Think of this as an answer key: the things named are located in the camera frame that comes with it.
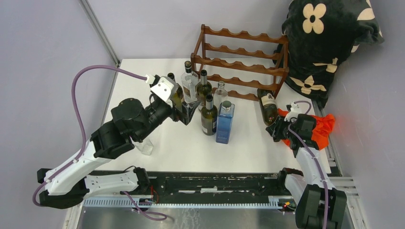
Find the green wine bottle white label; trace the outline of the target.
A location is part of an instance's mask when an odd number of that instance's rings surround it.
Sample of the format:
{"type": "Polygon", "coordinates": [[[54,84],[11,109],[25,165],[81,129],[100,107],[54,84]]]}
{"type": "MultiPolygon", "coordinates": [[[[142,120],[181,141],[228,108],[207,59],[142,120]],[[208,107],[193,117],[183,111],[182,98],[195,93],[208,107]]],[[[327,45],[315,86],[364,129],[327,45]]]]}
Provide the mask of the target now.
{"type": "Polygon", "coordinates": [[[257,89],[261,114],[266,126],[272,125],[278,118],[278,107],[273,91],[257,89]]]}

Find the blue square bottle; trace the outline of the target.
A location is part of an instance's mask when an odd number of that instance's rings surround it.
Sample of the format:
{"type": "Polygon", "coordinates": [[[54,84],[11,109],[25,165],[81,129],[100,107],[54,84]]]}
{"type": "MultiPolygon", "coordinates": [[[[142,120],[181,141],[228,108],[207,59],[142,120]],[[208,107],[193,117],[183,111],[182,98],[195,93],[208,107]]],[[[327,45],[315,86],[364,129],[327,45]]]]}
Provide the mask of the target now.
{"type": "Polygon", "coordinates": [[[223,101],[217,118],[216,142],[228,144],[230,139],[235,105],[230,101],[223,101]]]}

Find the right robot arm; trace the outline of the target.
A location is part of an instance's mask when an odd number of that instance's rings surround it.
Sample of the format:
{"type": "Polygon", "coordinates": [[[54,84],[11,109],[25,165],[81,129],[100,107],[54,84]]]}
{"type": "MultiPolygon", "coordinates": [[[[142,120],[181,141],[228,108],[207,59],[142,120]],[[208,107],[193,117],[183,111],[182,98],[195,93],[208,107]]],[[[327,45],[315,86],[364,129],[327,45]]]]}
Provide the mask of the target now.
{"type": "Polygon", "coordinates": [[[286,119],[277,117],[266,128],[274,142],[289,141],[289,148],[300,169],[283,168],[276,181],[282,195],[291,194],[295,203],[295,222],[299,229],[340,229],[347,196],[330,181],[320,162],[317,142],[312,140],[317,120],[307,114],[286,119]]]}

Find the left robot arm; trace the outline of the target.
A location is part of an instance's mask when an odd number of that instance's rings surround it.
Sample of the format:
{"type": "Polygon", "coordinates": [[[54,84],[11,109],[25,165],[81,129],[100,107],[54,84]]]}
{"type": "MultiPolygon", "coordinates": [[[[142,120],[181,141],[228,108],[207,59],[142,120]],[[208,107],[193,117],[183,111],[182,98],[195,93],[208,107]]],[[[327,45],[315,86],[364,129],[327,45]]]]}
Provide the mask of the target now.
{"type": "Polygon", "coordinates": [[[82,148],[54,169],[39,169],[40,186],[32,200],[40,207],[66,209],[84,199],[109,192],[149,191],[150,180],[144,168],[106,175],[93,174],[101,165],[117,159],[134,149],[167,118],[174,122],[190,123],[199,102],[182,103],[177,109],[152,94],[153,102],[144,107],[140,100],[128,98],[111,110],[112,119],[92,133],[82,148]]]}

